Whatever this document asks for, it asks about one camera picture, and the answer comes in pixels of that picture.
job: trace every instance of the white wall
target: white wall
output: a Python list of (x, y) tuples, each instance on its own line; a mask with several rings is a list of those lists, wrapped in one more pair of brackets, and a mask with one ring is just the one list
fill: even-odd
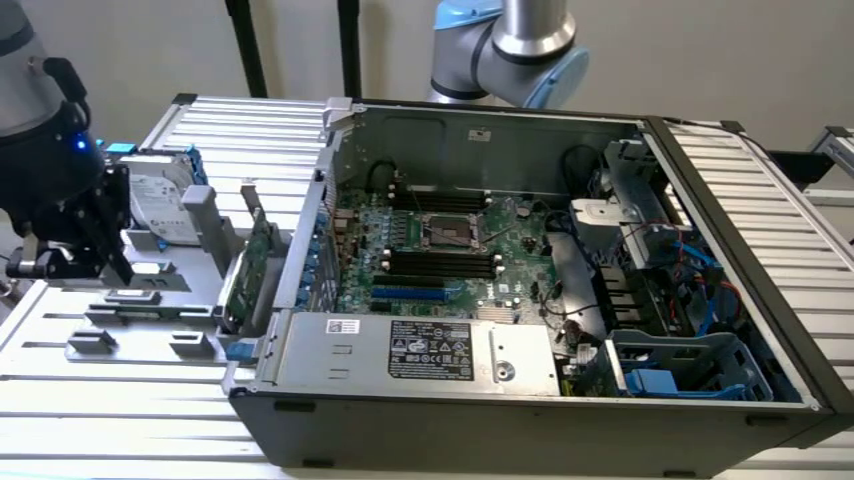
[(219, 0), (22, 0), (90, 91), (95, 136), (142, 142), (179, 92), (247, 95)]
[[(222, 0), (23, 0), (91, 92), (95, 132), (142, 139), (174, 94), (246, 95)], [(366, 97), (425, 98), (438, 0), (362, 0)], [(854, 1), (569, 0), (593, 50), (576, 110), (737, 119), (800, 148), (854, 125)], [(336, 0), (253, 0), (272, 94), (344, 93)]]
[[(366, 97), (424, 99), (437, 3), (364, 0)], [(341, 94), (336, 0), (254, 5), (274, 92)], [(776, 148), (854, 125), (854, 1), (570, 0), (570, 11), (593, 61), (568, 108), (736, 119)]]

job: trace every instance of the sticker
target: sticker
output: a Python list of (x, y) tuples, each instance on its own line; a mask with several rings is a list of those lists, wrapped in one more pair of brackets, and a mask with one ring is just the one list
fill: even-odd
[(326, 333), (357, 335), (360, 333), (360, 320), (356, 318), (349, 318), (348, 320), (329, 319), (326, 321)]
[(131, 175), (131, 202), (153, 233), (170, 243), (199, 245), (190, 213), (182, 204), (182, 191), (169, 179)]
[(394, 378), (472, 382), (473, 363), (470, 324), (393, 320), (389, 374)]
[(493, 132), (489, 130), (469, 130), (470, 142), (489, 142), (493, 140)]

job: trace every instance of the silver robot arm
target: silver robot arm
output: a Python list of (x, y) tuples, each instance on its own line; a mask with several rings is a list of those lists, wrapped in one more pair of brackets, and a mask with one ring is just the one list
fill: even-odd
[(566, 0), (445, 0), (429, 100), (560, 108), (588, 72)]

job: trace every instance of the pcie slot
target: pcie slot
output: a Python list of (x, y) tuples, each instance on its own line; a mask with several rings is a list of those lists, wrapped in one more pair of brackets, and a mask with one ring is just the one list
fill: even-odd
[(396, 287), (445, 288), (445, 281), (434, 277), (402, 277), (398, 275), (374, 275), (374, 285)]

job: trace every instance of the motherboard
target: motherboard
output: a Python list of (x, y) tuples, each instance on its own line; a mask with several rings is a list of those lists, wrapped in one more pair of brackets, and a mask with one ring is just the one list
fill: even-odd
[(548, 212), (522, 196), (396, 199), (345, 190), (337, 312), (549, 325), (540, 303), (557, 282)]

